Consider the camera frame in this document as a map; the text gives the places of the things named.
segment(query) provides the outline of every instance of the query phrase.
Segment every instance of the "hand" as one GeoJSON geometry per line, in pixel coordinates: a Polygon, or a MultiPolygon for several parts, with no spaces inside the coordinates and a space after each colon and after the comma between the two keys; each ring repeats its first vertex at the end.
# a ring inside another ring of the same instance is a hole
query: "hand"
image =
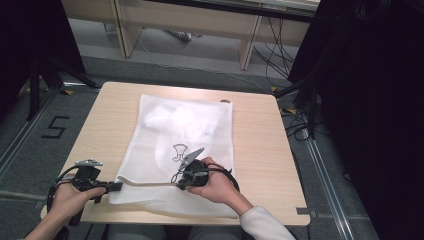
{"type": "Polygon", "coordinates": [[[81,211],[88,200],[102,195],[105,191],[105,188],[93,188],[80,192],[71,183],[63,183],[56,191],[49,214],[69,220],[81,211]]]}
{"type": "MultiPolygon", "coordinates": [[[[202,160],[206,165],[217,164],[212,158],[202,160]]],[[[250,210],[253,205],[234,187],[233,183],[223,173],[210,171],[209,180],[203,187],[187,187],[187,191],[202,196],[214,203],[224,203],[231,207],[239,216],[250,210]]]]}
{"type": "Polygon", "coordinates": [[[61,184],[54,196],[50,212],[25,240],[53,239],[60,229],[81,211],[88,200],[102,195],[105,191],[105,188],[93,188],[80,192],[70,183],[61,184]]]}

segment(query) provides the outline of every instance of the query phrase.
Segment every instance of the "person's left hand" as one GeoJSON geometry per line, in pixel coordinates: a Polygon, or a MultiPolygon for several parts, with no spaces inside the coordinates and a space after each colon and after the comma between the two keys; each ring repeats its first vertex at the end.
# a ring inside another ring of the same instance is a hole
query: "person's left hand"
{"type": "Polygon", "coordinates": [[[80,192],[71,183],[62,183],[56,191],[49,214],[69,220],[81,211],[88,200],[102,195],[105,191],[105,188],[98,187],[80,192]]]}

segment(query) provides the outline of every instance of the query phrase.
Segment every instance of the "white plastic bag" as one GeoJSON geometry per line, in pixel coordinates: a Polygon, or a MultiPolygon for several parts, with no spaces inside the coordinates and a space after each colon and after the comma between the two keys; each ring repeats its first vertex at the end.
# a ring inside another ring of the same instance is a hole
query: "white plastic bag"
{"type": "MultiPolygon", "coordinates": [[[[118,172],[134,183],[170,183],[185,155],[201,147],[197,159],[211,156],[233,169],[232,103],[175,100],[143,95],[134,135],[118,172]]],[[[168,215],[236,218],[224,204],[212,203],[174,186],[123,184],[111,192],[112,204],[139,203],[143,209],[168,215]]]]}

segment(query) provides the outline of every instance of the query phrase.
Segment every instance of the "black stand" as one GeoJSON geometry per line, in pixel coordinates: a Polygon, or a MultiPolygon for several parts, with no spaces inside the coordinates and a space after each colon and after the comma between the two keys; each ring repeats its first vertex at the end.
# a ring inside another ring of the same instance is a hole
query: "black stand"
{"type": "Polygon", "coordinates": [[[21,53],[20,57],[28,64],[16,69],[30,79],[28,121],[39,111],[40,75],[50,89],[63,86],[59,71],[89,87],[98,87],[83,74],[85,68],[81,55],[60,0],[3,0],[1,7],[7,9],[5,22],[11,29],[11,39],[16,42],[11,52],[21,53]]]}
{"type": "Polygon", "coordinates": [[[307,120],[307,129],[309,136],[312,139],[315,139],[314,126],[315,126],[315,116],[317,111],[317,90],[316,84],[325,77],[334,66],[339,53],[342,51],[347,40],[349,39],[351,29],[356,23],[355,19],[355,9],[356,3],[352,4],[349,7],[348,14],[344,17],[344,21],[337,31],[335,31],[330,37],[327,44],[324,46],[321,54],[316,60],[315,64],[312,66],[312,69],[308,72],[306,77],[297,81],[290,87],[287,87],[274,94],[275,98],[280,98],[284,95],[287,95],[295,90],[299,90],[294,104],[296,108],[305,108],[309,110],[308,120],[307,120]]]}
{"type": "Polygon", "coordinates": [[[80,82],[91,88],[99,88],[97,84],[88,79],[84,74],[74,71],[57,59],[48,56],[34,57],[30,70],[30,112],[27,120],[30,121],[38,113],[40,108],[40,80],[41,75],[50,89],[58,89],[63,86],[58,70],[62,70],[73,76],[80,82]]]}

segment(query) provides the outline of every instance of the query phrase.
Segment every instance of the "gray carpet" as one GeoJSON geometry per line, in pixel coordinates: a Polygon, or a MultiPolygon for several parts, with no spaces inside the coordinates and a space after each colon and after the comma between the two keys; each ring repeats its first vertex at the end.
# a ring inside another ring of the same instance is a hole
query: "gray carpet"
{"type": "MultiPolygon", "coordinates": [[[[182,71],[152,64],[123,63],[91,57],[84,57],[83,60],[88,70],[88,76],[99,84],[113,80],[265,94],[264,90],[258,88],[257,85],[225,74],[182,71]]],[[[236,77],[253,81],[266,91],[269,91],[272,85],[265,77],[248,75],[237,75],[236,77]]],[[[63,78],[65,81],[73,80],[66,75],[63,78]]],[[[271,81],[277,83],[278,80],[271,79],[271,81]]],[[[287,83],[281,81],[278,84],[287,85],[287,83]]],[[[47,194],[51,181],[60,173],[97,96],[96,92],[85,86],[73,89],[75,90],[73,94],[59,94],[49,105],[25,147],[3,178],[0,179],[1,191],[36,196],[47,194]],[[57,119],[55,122],[55,126],[66,128],[65,131],[60,138],[43,137],[55,136],[59,133],[57,129],[48,129],[49,124],[56,116],[68,118],[57,119]]],[[[292,108],[293,99],[294,95],[286,96],[280,99],[278,104],[282,108],[292,108]]],[[[4,152],[6,145],[24,124],[28,101],[28,95],[18,99],[8,117],[0,123],[1,153],[4,152]]],[[[293,118],[284,117],[283,120],[285,126],[288,127],[293,118]]],[[[354,187],[343,177],[343,164],[334,149],[331,136],[323,134],[326,133],[325,126],[320,125],[317,129],[320,131],[316,134],[316,137],[321,155],[329,170],[342,206],[348,215],[355,239],[378,239],[354,187]]],[[[289,142],[299,164],[307,205],[314,212],[310,224],[311,239],[340,239],[306,143],[297,141],[293,136],[289,138],[289,142]]],[[[18,200],[3,196],[0,198],[0,203],[0,239],[22,238],[39,221],[40,209],[35,200],[18,200]]],[[[95,225],[89,239],[100,239],[103,227],[103,225],[95,225]]],[[[289,226],[289,229],[298,239],[308,239],[306,227],[289,226]]],[[[89,224],[81,224],[77,228],[72,228],[71,239],[83,239],[88,230],[89,224]]]]}

